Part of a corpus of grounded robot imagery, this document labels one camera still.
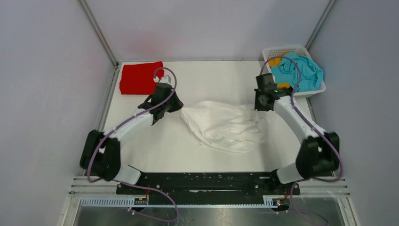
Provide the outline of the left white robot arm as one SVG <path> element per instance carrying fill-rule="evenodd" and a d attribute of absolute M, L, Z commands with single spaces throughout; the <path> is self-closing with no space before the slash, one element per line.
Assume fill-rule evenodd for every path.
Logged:
<path fill-rule="evenodd" d="M 80 166 L 103 180 L 128 183 L 128 188 L 136 194 L 143 192 L 146 181 L 140 177 L 141 171 L 121 163 L 121 149 L 136 134 L 162 119 L 165 113 L 182 107 L 175 88 L 158 83 L 154 93 L 138 106 L 133 116 L 108 131 L 94 129 L 89 132 Z"/>

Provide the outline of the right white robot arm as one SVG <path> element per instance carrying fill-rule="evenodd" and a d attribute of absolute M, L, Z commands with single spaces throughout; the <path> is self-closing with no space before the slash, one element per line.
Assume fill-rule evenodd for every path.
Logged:
<path fill-rule="evenodd" d="M 276 194 L 288 189 L 289 183 L 315 178 L 340 166 L 340 139 L 326 132 L 305 116 L 289 88 L 279 88 L 271 73 L 256 76 L 255 110 L 273 111 L 296 135 L 301 146 L 295 161 L 271 173 L 270 188 Z"/>

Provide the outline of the white t shirt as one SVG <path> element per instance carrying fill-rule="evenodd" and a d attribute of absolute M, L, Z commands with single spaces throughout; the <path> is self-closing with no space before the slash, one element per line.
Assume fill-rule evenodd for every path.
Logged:
<path fill-rule="evenodd" d="M 265 120 L 251 105 L 201 101 L 180 110 L 183 121 L 202 144 L 244 154 L 265 142 Z"/>

